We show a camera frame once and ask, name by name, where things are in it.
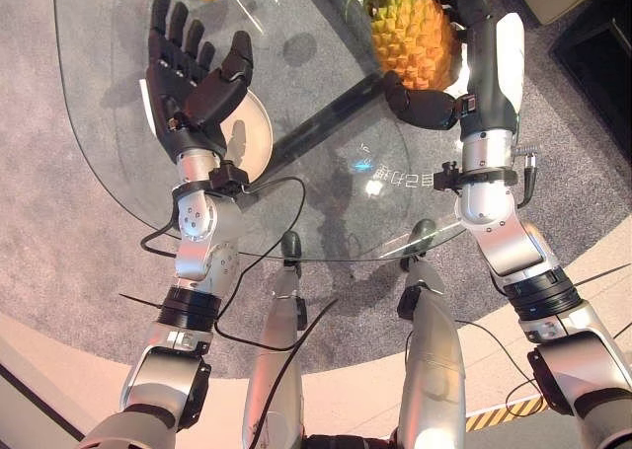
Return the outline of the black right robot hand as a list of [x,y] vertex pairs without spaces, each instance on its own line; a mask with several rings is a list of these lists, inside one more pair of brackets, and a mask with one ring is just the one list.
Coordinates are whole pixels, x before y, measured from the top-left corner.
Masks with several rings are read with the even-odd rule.
[[484,0],[438,0],[465,28],[467,93],[454,98],[437,90],[411,90],[394,71],[382,80],[389,109],[402,121],[429,130],[449,130],[460,124],[461,137],[492,129],[517,129],[519,108],[502,92],[497,52],[498,18]]

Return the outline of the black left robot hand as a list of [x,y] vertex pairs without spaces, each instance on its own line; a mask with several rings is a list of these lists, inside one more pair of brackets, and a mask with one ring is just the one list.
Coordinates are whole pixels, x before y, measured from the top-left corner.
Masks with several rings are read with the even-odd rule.
[[201,21],[184,30],[188,14],[182,2],[153,0],[145,79],[156,136],[172,162],[191,149],[225,156],[220,124],[246,97],[254,70],[245,31],[234,33],[224,60],[211,69],[215,47],[201,40]]

